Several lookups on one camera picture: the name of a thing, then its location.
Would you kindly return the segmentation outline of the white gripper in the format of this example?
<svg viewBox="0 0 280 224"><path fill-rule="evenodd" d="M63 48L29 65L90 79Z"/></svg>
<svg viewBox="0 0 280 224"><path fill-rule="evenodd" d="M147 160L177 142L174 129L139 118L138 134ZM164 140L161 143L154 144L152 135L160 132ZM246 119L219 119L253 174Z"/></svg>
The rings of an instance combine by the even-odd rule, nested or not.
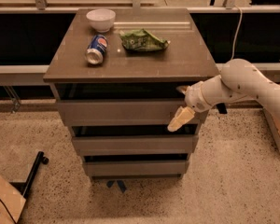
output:
<svg viewBox="0 0 280 224"><path fill-rule="evenodd" d="M207 88L207 83L203 81L192 86L178 86L176 88L180 93L185 94L185 102L187 106L180 106L176 110L174 117L167 126L169 132L175 132L191 121L195 116L195 112L202 113L212 107L205 98Z"/></svg>

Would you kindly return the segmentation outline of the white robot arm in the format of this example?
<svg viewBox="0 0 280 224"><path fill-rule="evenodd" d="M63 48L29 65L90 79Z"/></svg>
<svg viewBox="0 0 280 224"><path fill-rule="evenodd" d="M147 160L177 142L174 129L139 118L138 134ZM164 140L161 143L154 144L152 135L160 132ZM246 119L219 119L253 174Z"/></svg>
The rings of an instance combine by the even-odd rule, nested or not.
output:
<svg viewBox="0 0 280 224"><path fill-rule="evenodd" d="M185 95L186 106L180 106L167 129L175 132L202 113L221 103L254 99L280 120L280 85L270 81L258 68L243 59L225 63L220 74L192 86L176 88Z"/></svg>

